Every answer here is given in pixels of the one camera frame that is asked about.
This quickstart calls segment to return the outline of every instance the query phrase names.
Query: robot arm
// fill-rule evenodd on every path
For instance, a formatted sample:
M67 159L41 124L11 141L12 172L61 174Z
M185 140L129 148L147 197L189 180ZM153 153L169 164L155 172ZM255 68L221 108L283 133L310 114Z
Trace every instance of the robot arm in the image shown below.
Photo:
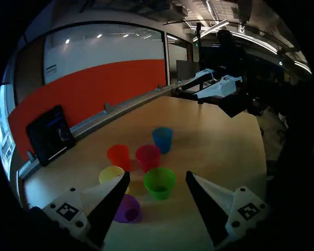
M72 237L100 250L129 182L130 174L125 172L84 191L72 187L43 211Z
M216 250L241 239L269 215L269 206L246 187L232 192L190 171L186 182Z

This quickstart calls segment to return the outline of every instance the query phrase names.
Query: plastic cup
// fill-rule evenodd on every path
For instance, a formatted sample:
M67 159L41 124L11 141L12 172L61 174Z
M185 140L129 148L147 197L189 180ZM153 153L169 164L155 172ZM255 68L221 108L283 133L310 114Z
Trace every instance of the plastic cup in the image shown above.
M175 175L167 168L151 169L144 176L144 186L155 199L165 200L175 186Z
M129 149L126 145L114 145L109 148L107 158L114 166L119 166L124 171L130 171Z
M120 223L137 223L142 219L139 202L131 195L124 195L114 220Z
M144 145L137 149L136 159L146 173L160 166L160 149L154 145Z
M124 173L124 170L119 166L108 166L99 174L99 183L103 184L111 179Z
M152 132L154 144L157 146L162 154L168 153L171 148L173 132L170 128L159 127Z

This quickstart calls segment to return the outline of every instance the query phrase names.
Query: orange wall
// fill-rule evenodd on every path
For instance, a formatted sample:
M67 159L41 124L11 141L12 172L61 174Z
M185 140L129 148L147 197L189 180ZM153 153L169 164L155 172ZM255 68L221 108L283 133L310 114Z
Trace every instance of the orange wall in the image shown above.
M19 154L27 161L34 152L26 126L56 105L63 107L72 127L104 110L140 94L165 86L165 61L146 59L99 65L59 78L29 95L8 116Z

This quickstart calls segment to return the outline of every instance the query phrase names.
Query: purple cup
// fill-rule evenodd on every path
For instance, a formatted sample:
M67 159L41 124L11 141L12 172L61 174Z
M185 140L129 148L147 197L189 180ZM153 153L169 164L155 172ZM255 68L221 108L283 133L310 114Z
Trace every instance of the purple cup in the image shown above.
M137 223L142 219L139 202L131 195L124 195L114 220L120 223Z

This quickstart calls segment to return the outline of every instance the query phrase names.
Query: blue cup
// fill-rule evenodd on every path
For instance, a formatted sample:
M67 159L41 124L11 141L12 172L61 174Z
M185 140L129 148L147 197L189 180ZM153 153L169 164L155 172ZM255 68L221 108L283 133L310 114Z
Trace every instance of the blue cup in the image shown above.
M167 127L159 127L152 132L154 144L157 146L162 154L170 151L172 143L173 131Z

